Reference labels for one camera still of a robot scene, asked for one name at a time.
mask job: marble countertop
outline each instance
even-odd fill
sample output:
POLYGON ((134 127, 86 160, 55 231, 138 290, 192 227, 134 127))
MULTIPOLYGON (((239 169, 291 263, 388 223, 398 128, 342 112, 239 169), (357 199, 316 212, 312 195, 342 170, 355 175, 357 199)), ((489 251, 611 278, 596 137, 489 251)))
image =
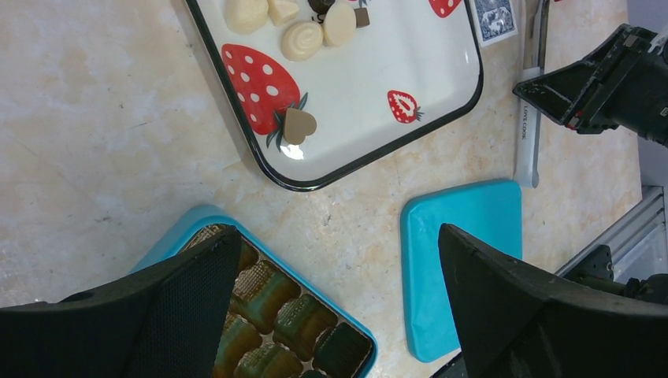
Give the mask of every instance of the marble countertop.
MULTIPOLYGON (((181 0, 0 4, 0 306, 115 280, 192 206, 225 209, 380 345, 371 376, 428 376, 403 327, 399 212, 512 177, 518 39, 484 48, 475 110, 323 190, 269 182, 181 0)), ((548 70, 626 21, 626 1, 551 7, 548 70)), ((555 271, 640 200, 636 136, 544 122, 523 191, 525 259, 555 271)))

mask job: strawberry print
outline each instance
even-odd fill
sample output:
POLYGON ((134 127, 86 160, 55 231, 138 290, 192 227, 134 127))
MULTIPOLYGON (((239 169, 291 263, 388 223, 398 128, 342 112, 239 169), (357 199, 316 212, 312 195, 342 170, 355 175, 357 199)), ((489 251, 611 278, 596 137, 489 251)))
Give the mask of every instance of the strawberry print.
POLYGON ((392 115, 402 124, 409 124, 422 119, 423 113, 420 111, 420 106, 410 94, 401 91, 389 91, 388 102, 392 115))
POLYGON ((275 137, 280 147, 286 109, 303 109, 308 94, 302 97, 288 71, 257 50, 225 44, 221 56, 250 127, 259 135, 268 135, 267 147, 275 137))
POLYGON ((460 2, 462 0, 429 0, 432 9, 434 9, 434 12, 440 18, 450 16, 450 13, 455 11, 460 2))

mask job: round white chocolate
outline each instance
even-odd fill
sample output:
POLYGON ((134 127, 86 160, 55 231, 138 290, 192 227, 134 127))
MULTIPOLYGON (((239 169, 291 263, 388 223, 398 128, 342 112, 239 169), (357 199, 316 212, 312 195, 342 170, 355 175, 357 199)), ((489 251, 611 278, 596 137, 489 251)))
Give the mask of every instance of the round white chocolate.
POLYGON ((327 11, 323 25, 327 44, 334 47, 343 46, 353 38, 357 28, 357 18, 351 6, 339 1, 327 11))
POLYGON ((298 22, 292 25, 283 35, 280 50, 291 61, 305 61, 322 46, 323 32, 321 26, 312 21, 298 22))
POLYGON ((267 0, 227 0, 225 5, 225 23, 238 34, 250 34, 269 18, 267 0))

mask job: dark chocolate piece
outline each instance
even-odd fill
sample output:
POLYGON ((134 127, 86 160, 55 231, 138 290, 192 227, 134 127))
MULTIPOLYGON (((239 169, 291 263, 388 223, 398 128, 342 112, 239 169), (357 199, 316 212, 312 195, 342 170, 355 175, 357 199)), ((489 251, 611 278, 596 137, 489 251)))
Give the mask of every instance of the dark chocolate piece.
POLYGON ((273 339, 297 354, 313 358, 317 337, 336 325, 336 315, 312 295, 302 295, 283 306, 274 325, 273 339))
POLYGON ((341 323, 318 340, 313 366, 332 378, 352 378, 370 351, 366 336, 341 323))
POLYGON ((250 268, 256 262, 258 262, 258 252, 246 240, 242 241, 237 272, 250 268))
POLYGON ((317 14, 325 14, 334 5, 335 0, 309 0, 309 6, 317 14))
POLYGON ((327 378, 325 374, 318 372, 316 370, 309 370, 302 374, 302 378, 327 378))
POLYGON ((228 313, 213 363, 212 378, 232 378, 232 372, 244 354, 261 345, 262 338, 252 325, 228 313))
POLYGON ((266 344, 244 354, 235 378, 296 376, 304 369, 297 356, 276 344, 266 344))
POLYGON ((230 309, 267 335, 273 330, 278 311, 290 299, 299 297, 299 285, 267 260, 239 273, 230 309))
POLYGON ((371 20, 369 19, 369 10, 366 8, 357 8, 355 9, 355 18, 357 19, 358 28, 366 28, 371 25, 371 20))

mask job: turquoise silicone mat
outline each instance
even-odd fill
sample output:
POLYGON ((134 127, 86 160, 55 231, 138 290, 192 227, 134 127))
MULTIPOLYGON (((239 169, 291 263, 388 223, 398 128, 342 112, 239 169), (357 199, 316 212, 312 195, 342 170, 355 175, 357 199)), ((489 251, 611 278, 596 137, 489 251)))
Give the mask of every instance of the turquoise silicone mat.
POLYGON ((401 214, 404 316, 410 352, 431 362, 459 348, 438 251, 454 224, 490 246, 522 257, 521 190, 514 181, 454 187, 408 202, 401 214))

